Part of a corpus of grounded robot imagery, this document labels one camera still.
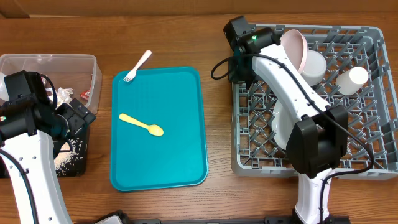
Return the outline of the grey bowl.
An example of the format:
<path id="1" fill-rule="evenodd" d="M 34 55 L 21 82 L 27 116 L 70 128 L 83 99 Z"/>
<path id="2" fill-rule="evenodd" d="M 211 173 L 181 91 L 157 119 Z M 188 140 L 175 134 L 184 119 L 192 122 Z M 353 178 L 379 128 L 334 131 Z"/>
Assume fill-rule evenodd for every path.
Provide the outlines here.
<path id="1" fill-rule="evenodd" d="M 326 59 L 317 51 L 309 50 L 301 76 L 310 85 L 319 84 L 326 72 Z"/>

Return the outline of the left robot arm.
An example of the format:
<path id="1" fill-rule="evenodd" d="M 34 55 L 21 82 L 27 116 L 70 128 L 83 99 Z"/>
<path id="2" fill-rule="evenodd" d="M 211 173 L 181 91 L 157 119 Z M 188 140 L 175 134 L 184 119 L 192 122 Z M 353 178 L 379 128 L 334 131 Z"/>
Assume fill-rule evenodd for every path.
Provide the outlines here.
<path id="1" fill-rule="evenodd" d="M 37 72 L 4 77 L 9 101 L 1 106 L 1 158 L 21 223 L 71 223 L 55 171 L 61 147 L 95 120 L 77 99 L 57 104 Z"/>

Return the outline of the clear plastic bin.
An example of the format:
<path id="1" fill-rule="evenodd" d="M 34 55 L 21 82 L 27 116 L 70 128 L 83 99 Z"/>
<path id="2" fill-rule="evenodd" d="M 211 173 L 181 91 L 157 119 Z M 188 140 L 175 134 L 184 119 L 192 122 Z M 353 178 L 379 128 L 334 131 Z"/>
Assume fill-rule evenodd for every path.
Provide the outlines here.
<path id="1" fill-rule="evenodd" d="M 102 73 L 94 55 L 88 54 L 4 54 L 1 73 L 10 75 L 21 70 L 48 76 L 55 88 L 72 88 L 72 98 L 81 101 L 93 114 L 97 113 Z M 80 94 L 90 90 L 88 101 Z"/>

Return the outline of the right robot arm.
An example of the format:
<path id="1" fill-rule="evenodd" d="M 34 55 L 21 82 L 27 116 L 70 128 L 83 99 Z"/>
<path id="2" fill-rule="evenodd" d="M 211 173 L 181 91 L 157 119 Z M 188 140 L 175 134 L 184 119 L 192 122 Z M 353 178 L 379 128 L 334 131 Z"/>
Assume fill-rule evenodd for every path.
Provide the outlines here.
<path id="1" fill-rule="evenodd" d="M 292 123 L 285 134 L 287 157 L 299 173 L 294 212 L 301 223 L 325 223 L 331 178 L 346 155 L 348 114 L 333 108 L 302 76 L 308 45 L 295 29 L 277 34 L 253 28 L 244 16 L 223 28 L 233 55 L 226 59 L 231 82 L 251 86 L 258 78 L 270 87 L 281 105 L 280 114 Z"/>

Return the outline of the teal plastic tray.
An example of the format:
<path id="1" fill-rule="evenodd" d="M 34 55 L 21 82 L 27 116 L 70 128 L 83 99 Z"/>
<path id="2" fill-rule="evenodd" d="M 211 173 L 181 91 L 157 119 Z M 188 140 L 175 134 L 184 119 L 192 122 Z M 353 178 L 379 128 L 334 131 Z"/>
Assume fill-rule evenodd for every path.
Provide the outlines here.
<path id="1" fill-rule="evenodd" d="M 192 67 L 126 72 L 113 80 L 110 182 L 122 192 L 201 184 L 208 175 L 205 115 L 200 74 Z M 121 113 L 164 130 L 119 119 Z"/>

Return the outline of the grey round plate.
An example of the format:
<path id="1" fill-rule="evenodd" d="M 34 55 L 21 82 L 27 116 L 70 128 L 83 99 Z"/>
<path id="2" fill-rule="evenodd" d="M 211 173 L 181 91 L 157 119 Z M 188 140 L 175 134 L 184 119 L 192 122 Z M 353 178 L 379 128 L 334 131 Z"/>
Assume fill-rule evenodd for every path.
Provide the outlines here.
<path id="1" fill-rule="evenodd" d="M 279 100 L 274 105 L 272 115 L 274 116 L 271 122 L 272 130 L 275 132 L 274 141 L 280 148 L 286 150 L 295 123 L 289 111 L 284 109 Z"/>

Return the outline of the grey dishwasher rack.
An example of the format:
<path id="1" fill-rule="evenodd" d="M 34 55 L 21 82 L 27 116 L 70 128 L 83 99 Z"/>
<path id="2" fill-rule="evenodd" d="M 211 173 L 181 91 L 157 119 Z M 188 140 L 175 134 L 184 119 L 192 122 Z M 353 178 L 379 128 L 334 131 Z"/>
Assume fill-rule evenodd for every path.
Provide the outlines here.
<path id="1" fill-rule="evenodd" d="M 326 60 L 326 74 L 315 91 L 332 106 L 343 106 L 349 115 L 346 155 L 338 172 L 361 169 L 375 158 L 374 166 L 357 179 L 386 180 L 397 176 L 397 96 L 382 31 L 371 26 L 316 26 L 275 24 L 282 34 L 295 29 L 307 40 L 308 48 Z M 363 67 L 369 80 L 351 96 L 338 91 L 336 78 L 343 72 Z M 233 84 L 231 121 L 231 168 L 236 175 L 293 177 L 296 171 L 276 144 L 271 124 L 276 97 L 264 82 L 250 87 Z"/>

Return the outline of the white plastic fork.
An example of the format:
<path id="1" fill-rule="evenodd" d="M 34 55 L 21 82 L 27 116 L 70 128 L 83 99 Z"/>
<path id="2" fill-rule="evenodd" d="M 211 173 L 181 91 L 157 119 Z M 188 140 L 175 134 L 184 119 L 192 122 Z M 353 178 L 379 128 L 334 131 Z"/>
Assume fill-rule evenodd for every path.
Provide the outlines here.
<path id="1" fill-rule="evenodd" d="M 149 59 L 149 57 L 152 55 L 151 50 L 146 50 L 142 57 L 139 59 L 139 61 L 136 63 L 134 68 L 128 72 L 128 74 L 123 78 L 124 82 L 130 82 L 136 77 L 136 73 L 138 69 Z"/>

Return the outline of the yellow plastic spoon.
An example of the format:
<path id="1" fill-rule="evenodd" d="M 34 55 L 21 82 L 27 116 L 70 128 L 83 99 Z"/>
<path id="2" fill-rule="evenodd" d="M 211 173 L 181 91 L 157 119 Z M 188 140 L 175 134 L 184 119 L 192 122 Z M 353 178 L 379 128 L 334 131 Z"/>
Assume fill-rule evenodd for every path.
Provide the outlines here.
<path id="1" fill-rule="evenodd" d="M 144 128 L 153 136 L 162 136 L 164 134 L 164 130 L 160 126 L 158 126 L 156 124 L 152 124 L 152 125 L 144 124 L 127 114 L 121 113 L 119 115 L 119 119 L 126 123 L 133 124 L 138 127 Z"/>

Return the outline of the pink round plate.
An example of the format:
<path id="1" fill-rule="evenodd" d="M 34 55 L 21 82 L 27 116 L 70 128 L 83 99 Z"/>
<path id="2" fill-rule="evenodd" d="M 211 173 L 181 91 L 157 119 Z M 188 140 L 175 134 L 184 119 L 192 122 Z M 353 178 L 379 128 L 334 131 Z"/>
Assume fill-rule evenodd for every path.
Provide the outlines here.
<path id="1" fill-rule="evenodd" d="M 305 37 L 298 30 L 292 29 L 281 36 L 280 43 L 292 65 L 299 73 L 302 73 L 308 54 Z"/>

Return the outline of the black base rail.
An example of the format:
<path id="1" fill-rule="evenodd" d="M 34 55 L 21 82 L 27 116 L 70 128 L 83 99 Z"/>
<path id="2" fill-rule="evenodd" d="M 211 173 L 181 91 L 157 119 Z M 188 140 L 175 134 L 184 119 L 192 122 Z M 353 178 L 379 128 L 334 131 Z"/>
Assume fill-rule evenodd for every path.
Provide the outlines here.
<path id="1" fill-rule="evenodd" d="M 293 216 L 265 217 L 263 219 L 221 219 L 221 220 L 133 220 L 133 224 L 287 224 L 299 223 L 293 221 Z"/>

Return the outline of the white napkin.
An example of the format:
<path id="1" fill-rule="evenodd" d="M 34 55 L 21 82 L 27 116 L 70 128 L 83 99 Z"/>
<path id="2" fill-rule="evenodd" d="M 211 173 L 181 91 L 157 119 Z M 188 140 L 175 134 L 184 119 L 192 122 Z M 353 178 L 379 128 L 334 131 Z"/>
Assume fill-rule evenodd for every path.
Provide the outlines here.
<path id="1" fill-rule="evenodd" d="M 57 96 L 57 106 L 60 106 L 62 103 L 69 104 L 72 100 L 72 95 L 75 90 L 72 88 L 59 88 L 56 91 Z"/>

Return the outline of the white plastic cup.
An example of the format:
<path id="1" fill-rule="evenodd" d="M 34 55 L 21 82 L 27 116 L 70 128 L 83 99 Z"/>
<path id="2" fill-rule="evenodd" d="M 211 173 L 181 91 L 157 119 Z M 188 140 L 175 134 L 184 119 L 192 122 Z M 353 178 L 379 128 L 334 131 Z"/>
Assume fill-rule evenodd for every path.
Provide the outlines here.
<path id="1" fill-rule="evenodd" d="M 340 87 L 338 90 L 343 95 L 353 95 L 356 93 L 368 80 L 368 71 L 363 67 L 354 67 L 336 79 L 336 84 Z"/>

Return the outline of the red sauce packet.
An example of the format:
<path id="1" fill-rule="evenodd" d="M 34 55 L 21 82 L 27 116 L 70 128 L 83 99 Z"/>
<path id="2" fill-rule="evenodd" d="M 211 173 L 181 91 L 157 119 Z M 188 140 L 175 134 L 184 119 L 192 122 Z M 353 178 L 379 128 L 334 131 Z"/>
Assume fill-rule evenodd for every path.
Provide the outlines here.
<path id="1" fill-rule="evenodd" d="M 83 93 L 80 94 L 80 98 L 88 101 L 90 98 L 90 90 L 86 90 Z"/>

